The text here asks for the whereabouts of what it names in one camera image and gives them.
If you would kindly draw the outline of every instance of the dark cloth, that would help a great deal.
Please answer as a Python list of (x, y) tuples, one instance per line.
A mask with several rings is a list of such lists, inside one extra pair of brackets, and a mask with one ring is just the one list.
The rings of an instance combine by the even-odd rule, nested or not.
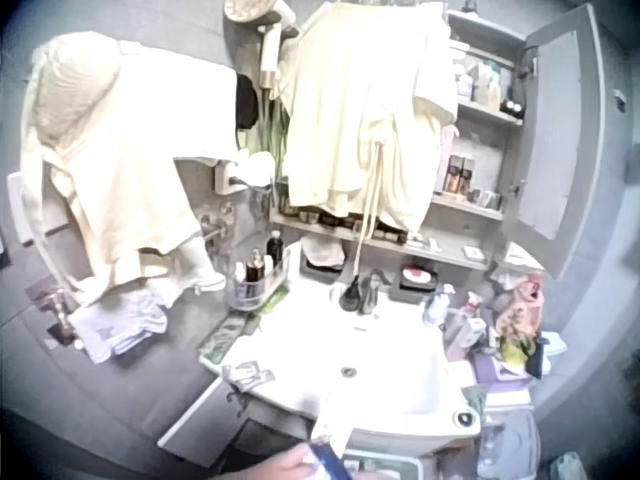
[(248, 130), (258, 121), (258, 94), (251, 79), (238, 74), (236, 89), (236, 129)]

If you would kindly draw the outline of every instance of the shelf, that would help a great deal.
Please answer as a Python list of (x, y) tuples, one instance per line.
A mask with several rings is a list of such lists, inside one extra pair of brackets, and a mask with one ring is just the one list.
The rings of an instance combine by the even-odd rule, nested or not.
[(473, 36), (505, 45), (514, 50), (524, 50), (526, 47), (526, 37), (502, 25), (489, 22), (482, 17), (471, 16), (456, 10), (448, 10), (447, 16), (449, 18), (449, 25), (454, 31), (457, 29), (464, 30)]
[(479, 120), (486, 120), (507, 127), (521, 127), (523, 123), (522, 120), (518, 120), (511, 115), (468, 100), (458, 99), (458, 110)]
[(449, 40), (449, 45), (454, 50), (470, 54), (483, 60), (491, 60), (492, 62), (496, 62), (501, 67), (511, 70), (512, 72), (516, 69), (515, 63), (513, 63), (511, 60), (507, 60), (506, 58), (494, 55), (493, 53), (489, 53), (479, 48), (472, 47), (468, 43), (460, 42), (458, 40)]
[(455, 210), (460, 210), (463, 212), (471, 213), (473, 215), (479, 215), (481, 217), (490, 218), (492, 220), (497, 220), (499, 222), (502, 221), (502, 212), (498, 210), (493, 210), (491, 208), (482, 208), (478, 207), (469, 202), (456, 202), (454, 200), (449, 200), (448, 198), (441, 195), (434, 195), (431, 198), (431, 203), (435, 203), (436, 205), (442, 205), (443, 207), (453, 208)]
[(503, 255), (502, 258), (497, 258), (497, 263), (502, 268), (525, 274), (544, 272), (544, 267), (516, 243), (509, 242)]
[[(320, 224), (309, 225), (303, 223), (295, 218), (288, 218), (281, 215), (275, 210), (271, 210), (272, 223), (277, 223), (285, 227), (296, 228), (306, 232), (317, 233), (319, 235), (329, 235), (340, 240), (347, 240), (350, 242), (357, 242), (359, 235), (351, 230), (343, 227), (330, 228)], [(371, 238), (364, 241), (365, 245), (369, 245), (382, 250), (388, 250), (391, 252), (401, 253), (405, 255), (413, 255), (420, 258), (428, 258), (436, 262), (449, 263), (451, 265), (458, 265), (464, 268), (470, 268), (473, 270), (486, 271), (489, 268), (488, 261), (469, 260), (462, 247), (479, 247), (479, 244), (473, 244), (468, 238), (459, 238), (456, 236), (444, 235), (442, 232), (435, 232), (432, 230), (425, 230), (420, 232), (425, 238), (434, 238), (438, 242), (438, 246), (442, 249), (441, 252), (432, 252), (426, 248), (414, 247), (411, 245), (398, 245), (396, 243), (387, 240), (378, 240)]]

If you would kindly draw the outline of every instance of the black bottle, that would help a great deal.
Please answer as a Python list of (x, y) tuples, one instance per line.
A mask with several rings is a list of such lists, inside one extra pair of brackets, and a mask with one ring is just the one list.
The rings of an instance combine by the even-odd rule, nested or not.
[(505, 98), (500, 105), (500, 111), (508, 115), (513, 115), (515, 117), (515, 112), (513, 110), (514, 107), (515, 103), (508, 98)]
[(282, 262), (282, 255), (284, 254), (284, 242), (280, 238), (280, 231), (274, 230), (271, 232), (271, 238), (267, 242), (267, 255), (273, 258), (273, 269), (277, 270), (281, 268), (280, 262)]
[(520, 105), (519, 103), (516, 103), (513, 106), (513, 116), (518, 120), (524, 119), (524, 108), (522, 108), (522, 105)]
[(247, 297), (253, 298), (262, 295), (264, 292), (264, 260), (260, 255), (260, 250), (254, 248), (251, 257), (247, 262)]

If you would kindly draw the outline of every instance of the sink drain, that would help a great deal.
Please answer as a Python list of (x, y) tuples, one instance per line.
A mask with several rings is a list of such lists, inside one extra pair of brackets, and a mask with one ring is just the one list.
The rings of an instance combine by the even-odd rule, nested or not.
[(342, 376), (344, 378), (353, 378), (356, 376), (358, 371), (353, 367), (344, 367), (342, 370), (340, 370), (340, 373), (342, 373)]
[(459, 428), (470, 428), (476, 422), (476, 417), (469, 411), (458, 411), (453, 415), (453, 423)]

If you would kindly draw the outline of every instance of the hanging towel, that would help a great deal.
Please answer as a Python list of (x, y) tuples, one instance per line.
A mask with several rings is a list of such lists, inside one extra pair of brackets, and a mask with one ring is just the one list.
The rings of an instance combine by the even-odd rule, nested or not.
[(273, 96), (291, 116), (283, 173), (292, 205), (419, 229), (440, 131), (457, 115), (442, 11), (325, 3), (285, 47)]
[[(23, 201), (56, 279), (82, 305), (137, 278), (223, 288), (174, 158), (236, 157), (235, 72), (93, 32), (57, 37), (34, 60), (22, 116)], [(71, 278), (47, 248), (43, 161), (78, 222), (93, 277)], [(180, 269), (194, 273), (188, 278), (174, 271), (185, 255), (199, 262)]]
[(76, 336), (93, 363), (120, 355), (154, 333), (167, 330), (167, 317), (149, 290), (128, 285), (108, 292), (94, 305), (69, 315)]

